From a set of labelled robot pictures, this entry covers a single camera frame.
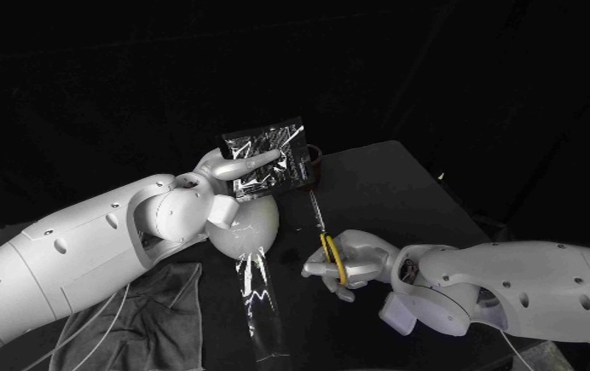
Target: small cup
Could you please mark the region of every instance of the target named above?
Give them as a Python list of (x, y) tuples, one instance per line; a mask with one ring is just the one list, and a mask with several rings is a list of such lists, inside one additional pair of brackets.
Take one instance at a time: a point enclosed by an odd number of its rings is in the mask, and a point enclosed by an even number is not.
[(312, 144), (308, 144), (308, 150), (311, 151), (311, 160), (312, 160), (312, 168), (314, 168), (314, 175), (315, 181), (305, 186), (301, 186), (298, 189), (304, 192), (309, 192), (318, 188), (322, 178), (322, 150)]

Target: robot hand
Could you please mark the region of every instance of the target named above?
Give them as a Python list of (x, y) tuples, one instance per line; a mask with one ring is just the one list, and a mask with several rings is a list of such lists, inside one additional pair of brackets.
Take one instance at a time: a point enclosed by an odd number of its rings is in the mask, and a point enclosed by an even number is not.
[(344, 301), (354, 302), (351, 290), (367, 286), (371, 280), (392, 282), (392, 269), (400, 249), (369, 232), (350, 229), (334, 239), (343, 265), (345, 267), (345, 285), (340, 277), (337, 264), (327, 262), (321, 247), (308, 259), (302, 276), (321, 275), (332, 293)]

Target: table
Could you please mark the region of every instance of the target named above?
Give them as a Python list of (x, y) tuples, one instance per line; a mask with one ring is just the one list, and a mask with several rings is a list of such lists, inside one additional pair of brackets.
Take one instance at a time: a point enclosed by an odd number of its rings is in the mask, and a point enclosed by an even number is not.
[[(347, 229), (364, 230), (400, 248), (420, 243), (470, 247), (490, 241), (397, 141), (327, 155), (315, 194), (334, 236)], [(402, 336), (379, 318), (390, 285), (371, 282), (354, 291), (357, 300), (350, 304), (330, 292), (319, 277), (304, 278), (304, 263), (321, 245), (311, 196), (294, 191), (278, 203), (279, 235), (268, 261), (295, 370), (483, 370), (510, 360), (513, 351), (500, 331), (481, 324), (472, 324), (467, 336), (454, 337), (418, 322), (412, 334)], [(161, 264), (195, 261), (204, 264), (204, 367), (256, 370), (236, 262), (206, 242)], [(11, 346), (18, 348), (41, 333), (48, 340), (57, 323), (30, 332)], [(539, 343), (514, 337), (511, 341), (520, 350)], [(44, 345), (41, 353), (54, 344)], [(5, 357), (0, 350), (0, 363)]]

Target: dark wall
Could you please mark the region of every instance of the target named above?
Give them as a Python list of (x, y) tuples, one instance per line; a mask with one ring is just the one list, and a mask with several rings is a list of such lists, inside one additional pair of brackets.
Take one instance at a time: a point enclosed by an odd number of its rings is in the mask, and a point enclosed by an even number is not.
[(296, 115), (328, 154), (399, 139), (506, 220), (586, 99), (568, 61), (581, 9), (578, 0), (18, 0), (0, 55), (0, 223), (193, 170), (220, 133)]

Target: scissors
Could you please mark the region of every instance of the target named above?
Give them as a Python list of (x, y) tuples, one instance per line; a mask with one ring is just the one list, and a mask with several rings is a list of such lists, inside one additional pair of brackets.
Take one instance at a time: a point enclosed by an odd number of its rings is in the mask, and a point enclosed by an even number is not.
[(345, 266), (343, 265), (341, 255), (338, 253), (335, 241), (332, 240), (332, 236), (330, 236), (330, 234), (327, 233), (327, 225), (324, 224), (321, 207), (318, 206), (318, 200), (317, 200), (317, 195), (314, 193), (314, 190), (311, 191), (311, 197), (312, 197), (314, 210), (317, 213), (318, 226), (322, 230), (321, 240), (322, 240), (324, 254), (327, 256), (327, 261), (332, 263), (332, 260), (331, 260), (331, 253), (332, 253), (332, 257), (335, 259), (335, 263), (338, 267), (338, 273), (341, 275), (341, 284), (345, 285), (347, 284)]

